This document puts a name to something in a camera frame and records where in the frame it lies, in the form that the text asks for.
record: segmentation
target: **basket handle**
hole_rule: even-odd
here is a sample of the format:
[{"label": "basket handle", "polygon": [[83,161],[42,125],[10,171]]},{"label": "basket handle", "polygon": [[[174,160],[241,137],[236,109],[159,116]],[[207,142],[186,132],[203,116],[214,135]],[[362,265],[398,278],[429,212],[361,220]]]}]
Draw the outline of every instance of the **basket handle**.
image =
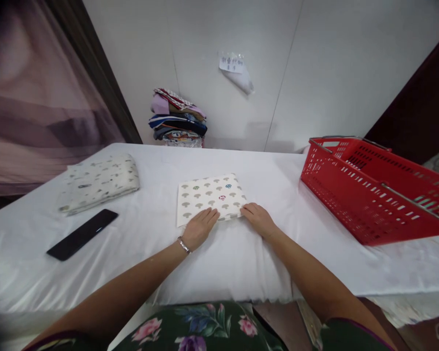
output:
[{"label": "basket handle", "polygon": [[311,141],[311,142],[313,142],[314,144],[320,146],[320,147],[323,148],[325,151],[327,151],[327,152],[333,154],[333,151],[330,151],[330,150],[327,149],[326,147],[324,147],[324,146],[322,146],[322,145],[316,143],[316,142],[314,141],[314,139],[336,138],[336,137],[341,137],[341,138],[353,138],[353,139],[364,140],[365,142],[368,142],[369,144],[373,144],[373,145],[375,145],[375,146],[377,146],[377,147],[380,147],[381,149],[384,149],[385,151],[392,152],[392,149],[391,149],[391,148],[386,148],[385,146],[382,146],[382,145],[380,145],[380,144],[377,144],[377,143],[375,143],[375,142],[373,142],[373,141],[370,141],[370,140],[368,140],[368,139],[366,139],[366,138],[362,138],[362,137],[360,137],[360,136],[321,136],[321,137],[312,137],[312,138],[309,138],[309,141]]},{"label": "basket handle", "polygon": [[379,183],[381,186],[383,186],[385,189],[387,189],[388,191],[393,192],[394,194],[400,196],[401,198],[403,198],[404,200],[408,201],[409,203],[411,203],[412,205],[415,205],[416,207],[418,207],[419,209],[425,211],[426,213],[434,216],[435,218],[439,219],[439,215],[432,213],[430,210],[428,210],[427,208],[424,208],[423,206],[421,206],[420,204],[414,202],[412,199],[407,198],[405,195],[400,194],[398,191],[393,190],[391,187],[389,187],[388,185],[384,184],[384,183]]}]

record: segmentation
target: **white tablecloth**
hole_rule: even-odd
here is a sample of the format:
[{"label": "white tablecloth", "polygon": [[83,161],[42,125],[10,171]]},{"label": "white tablecloth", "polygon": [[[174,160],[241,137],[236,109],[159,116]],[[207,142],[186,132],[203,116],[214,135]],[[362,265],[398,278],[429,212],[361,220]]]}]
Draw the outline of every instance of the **white tablecloth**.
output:
[{"label": "white tablecloth", "polygon": [[[91,159],[130,153],[141,189],[64,217],[57,212],[60,175],[0,210],[0,315],[62,313],[136,263],[171,244],[178,184],[236,173],[249,201],[266,208],[293,240],[356,295],[439,292],[439,237],[361,246],[299,182],[305,155],[113,144]],[[108,208],[120,216],[73,257],[45,252]],[[297,298],[289,274],[245,218],[218,223],[205,244],[161,285],[151,301]]]}]

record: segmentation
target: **silver bracelet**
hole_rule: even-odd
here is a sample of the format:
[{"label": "silver bracelet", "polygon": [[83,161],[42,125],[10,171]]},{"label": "silver bracelet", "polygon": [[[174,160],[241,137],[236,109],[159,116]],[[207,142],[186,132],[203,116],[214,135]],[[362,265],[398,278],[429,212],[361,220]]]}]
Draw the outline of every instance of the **silver bracelet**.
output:
[{"label": "silver bracelet", "polygon": [[182,237],[181,236],[179,236],[178,238],[177,238],[177,241],[179,242],[179,244],[182,246],[182,248],[185,250],[185,251],[187,251],[187,254],[191,254],[192,253],[192,251],[190,251],[189,250],[189,248],[184,244],[184,242],[182,241]]}]

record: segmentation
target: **hand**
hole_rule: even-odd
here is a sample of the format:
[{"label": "hand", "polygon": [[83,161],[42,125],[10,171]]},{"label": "hand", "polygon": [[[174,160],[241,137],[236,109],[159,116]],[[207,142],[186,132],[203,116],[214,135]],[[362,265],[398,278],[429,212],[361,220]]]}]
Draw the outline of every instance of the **hand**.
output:
[{"label": "hand", "polygon": [[182,241],[190,251],[196,250],[204,243],[219,217],[218,210],[209,207],[190,220],[182,235]]},{"label": "hand", "polygon": [[267,210],[255,202],[245,204],[240,212],[249,220],[255,231],[265,240],[280,232],[280,229],[274,223]]}]

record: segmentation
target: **pink curtain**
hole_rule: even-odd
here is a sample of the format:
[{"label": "pink curtain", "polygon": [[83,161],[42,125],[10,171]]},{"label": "pink curtain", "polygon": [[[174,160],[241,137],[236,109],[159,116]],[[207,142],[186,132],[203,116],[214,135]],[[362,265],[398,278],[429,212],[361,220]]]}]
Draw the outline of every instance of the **pink curtain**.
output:
[{"label": "pink curtain", "polygon": [[113,142],[124,142],[43,1],[0,21],[0,196],[25,194]]}]

